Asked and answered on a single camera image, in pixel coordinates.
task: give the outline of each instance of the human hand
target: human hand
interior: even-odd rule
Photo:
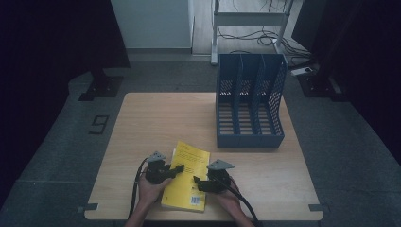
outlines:
[[[235,181],[233,178],[231,178],[231,188],[234,189],[234,191],[239,193],[239,190],[235,184]],[[226,210],[228,213],[231,213],[234,209],[241,209],[241,205],[239,203],[239,198],[233,194],[233,192],[226,190],[222,193],[219,194],[212,194],[218,203],[221,205],[221,207]]]
[[[230,187],[240,195],[233,178],[231,178]],[[254,227],[248,217],[245,216],[241,209],[239,198],[233,192],[226,190],[219,194],[212,193],[212,195],[216,198],[221,207],[230,214],[238,227]]]
[[[157,198],[159,198],[160,193],[172,181],[172,179],[168,178],[160,184],[153,184],[146,179],[146,172],[147,167],[139,179],[139,202],[142,202],[146,206],[150,206],[157,200]]]

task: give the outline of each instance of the yellow book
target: yellow book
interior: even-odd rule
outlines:
[[[171,168],[184,164],[184,170],[165,188],[162,206],[203,212],[206,195],[198,190],[194,176],[207,180],[209,160],[210,152],[179,141],[173,153]]]

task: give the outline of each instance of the black cable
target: black cable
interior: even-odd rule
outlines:
[[[265,4],[262,6],[265,7],[268,3],[268,0],[266,0]],[[283,11],[285,11],[286,6],[287,6],[288,0],[285,0],[284,5],[280,8],[278,8],[278,2],[277,2],[277,7],[273,7],[272,6],[272,0],[270,0],[270,5],[269,5],[269,11],[271,10],[271,8],[276,9],[277,11],[280,9],[283,9]],[[262,35],[258,36],[258,37],[252,37],[253,35],[256,35],[258,33],[262,33]],[[248,41],[248,40],[256,40],[258,44],[263,44],[265,46],[268,45],[272,45],[274,44],[273,39],[278,38],[278,34],[276,34],[275,32],[272,31],[267,31],[264,29],[264,26],[262,27],[262,30],[258,30],[255,31],[251,34],[248,35],[243,35],[243,36],[233,36],[233,35],[228,35],[228,34],[222,34],[220,31],[220,27],[218,27],[218,36],[222,37],[223,39],[228,39],[228,40],[243,40],[243,41]],[[285,49],[285,53],[286,53],[286,57],[289,58],[289,61],[293,64],[290,67],[296,67],[297,64],[295,64],[293,62],[293,59],[298,58],[298,59],[307,59],[308,61],[313,61],[312,60],[312,55],[307,51],[307,50],[303,50],[303,49],[299,49],[296,47],[293,47],[289,41],[283,37],[282,42],[281,42],[282,46]],[[248,51],[242,51],[242,50],[235,50],[232,51],[230,53],[235,53],[235,52],[243,52],[243,53],[249,53],[251,54],[251,52]]]
[[[238,185],[236,185],[236,182],[233,180],[233,178],[230,178],[230,179],[231,179],[231,182],[234,184],[234,187],[235,187],[236,191],[237,191],[239,194],[241,194],[241,192],[239,191]]]
[[[260,8],[259,11],[262,11],[262,8],[265,7],[267,4],[268,4],[268,0],[266,0],[265,4],[263,4],[263,6]]]
[[[239,12],[238,9],[237,9],[236,6],[235,6],[234,0],[233,0],[233,7],[235,8],[235,10],[236,10],[237,12]]]
[[[220,183],[221,185],[223,185],[227,190],[229,190],[230,192],[232,192],[239,200],[241,200],[242,202],[244,202],[244,204],[248,207],[249,211],[251,212],[251,215],[252,215],[252,217],[253,217],[253,221],[255,222],[255,224],[256,224],[257,226],[260,226],[260,225],[261,225],[260,222],[259,222],[259,219],[257,219],[256,213],[254,212],[254,210],[253,210],[251,204],[248,203],[248,201],[241,195],[241,193],[239,193],[238,191],[235,191],[230,185],[225,184],[222,180],[220,180],[220,179],[218,179],[218,178],[212,177],[211,180],[217,181],[218,183]]]
[[[138,188],[139,178],[141,177],[142,166],[143,166],[144,163],[147,161],[147,159],[148,159],[148,158],[146,158],[146,159],[144,159],[144,161],[142,161],[141,165],[138,167],[138,171],[136,172],[135,181],[133,182],[130,214],[129,214],[128,218],[130,218],[130,216],[132,215],[133,207],[135,206],[136,189]]]
[[[276,7],[273,7],[273,8],[276,11],[279,11],[279,10],[283,9],[283,12],[285,12],[286,11],[287,0],[284,1],[284,5],[282,7],[280,7],[280,8],[278,7],[279,2],[280,1],[277,1]]]

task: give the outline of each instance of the hand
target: hand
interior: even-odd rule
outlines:
[[[147,167],[139,179],[139,201],[128,219],[125,227],[141,227],[144,224],[145,217],[150,210],[151,205],[159,198],[160,193],[171,182],[171,178],[165,179],[160,184],[150,183],[146,179]]]
[[[233,178],[231,179],[231,188],[239,193],[238,187],[236,186]],[[233,194],[233,192],[226,190],[220,194],[212,194],[221,207],[230,214],[238,227],[254,227],[251,221],[245,216],[239,203],[239,198]]]
[[[146,179],[146,172],[147,168],[145,168],[145,173],[139,179],[139,202],[143,202],[145,205],[152,205],[172,179],[168,178],[160,184],[153,184]]]
[[[231,188],[233,188],[236,192],[238,192],[238,188],[233,179],[231,179]],[[221,207],[226,210],[228,213],[231,213],[233,209],[241,209],[241,205],[239,203],[239,199],[236,195],[234,195],[231,191],[226,190],[219,194],[213,194]]]

